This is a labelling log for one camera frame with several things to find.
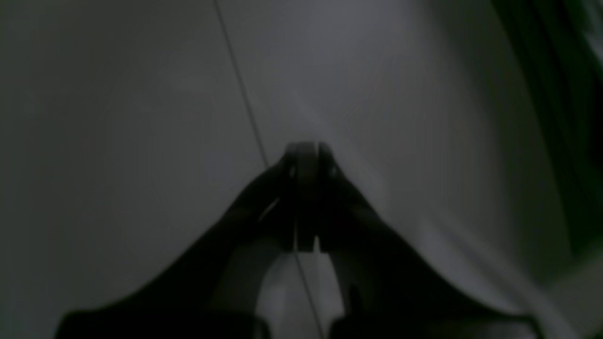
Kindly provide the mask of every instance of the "green curtain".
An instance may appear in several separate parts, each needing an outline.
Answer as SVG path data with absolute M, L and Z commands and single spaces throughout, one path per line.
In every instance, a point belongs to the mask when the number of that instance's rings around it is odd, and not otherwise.
M 575 255 L 603 242 L 598 0 L 493 0 L 527 81 Z

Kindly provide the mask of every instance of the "green fabric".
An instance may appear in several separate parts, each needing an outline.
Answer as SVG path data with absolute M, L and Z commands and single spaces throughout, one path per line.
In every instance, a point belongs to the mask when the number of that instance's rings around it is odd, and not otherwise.
M 603 241 L 601 66 L 578 1 L 494 0 L 522 66 L 563 201 L 574 254 Z

